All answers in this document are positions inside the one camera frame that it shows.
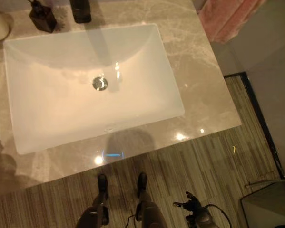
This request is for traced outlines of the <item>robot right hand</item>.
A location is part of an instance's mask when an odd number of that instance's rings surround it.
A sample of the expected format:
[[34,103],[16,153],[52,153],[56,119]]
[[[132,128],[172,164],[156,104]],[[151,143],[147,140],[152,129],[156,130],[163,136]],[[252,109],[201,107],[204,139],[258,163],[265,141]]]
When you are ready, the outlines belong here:
[[189,191],[186,191],[186,196],[189,199],[187,202],[173,202],[173,206],[183,208],[192,214],[196,214],[202,208],[200,201]]

